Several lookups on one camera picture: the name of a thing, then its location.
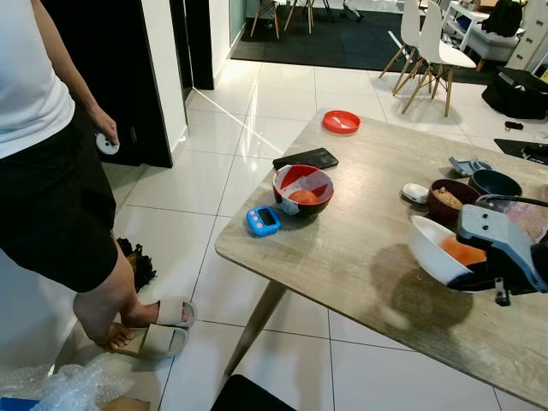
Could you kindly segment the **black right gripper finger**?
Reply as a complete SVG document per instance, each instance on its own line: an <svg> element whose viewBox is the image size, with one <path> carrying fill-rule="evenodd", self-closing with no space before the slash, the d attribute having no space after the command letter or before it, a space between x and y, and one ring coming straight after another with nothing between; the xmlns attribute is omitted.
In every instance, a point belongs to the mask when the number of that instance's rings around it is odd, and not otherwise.
<svg viewBox="0 0 548 411"><path fill-rule="evenodd" d="M494 276L485 267L478 267L454 277L447 286L458 291L485 291L494 289Z"/></svg>

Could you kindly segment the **person's left hand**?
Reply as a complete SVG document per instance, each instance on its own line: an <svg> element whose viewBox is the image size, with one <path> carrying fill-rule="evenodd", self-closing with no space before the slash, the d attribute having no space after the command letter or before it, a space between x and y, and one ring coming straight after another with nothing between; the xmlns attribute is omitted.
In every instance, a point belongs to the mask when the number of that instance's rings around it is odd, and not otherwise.
<svg viewBox="0 0 548 411"><path fill-rule="evenodd" d="M86 110L95 128L95 144L100 152L113 156L120 151L120 140L117 136L117 125L110 115L95 105Z"/></svg>

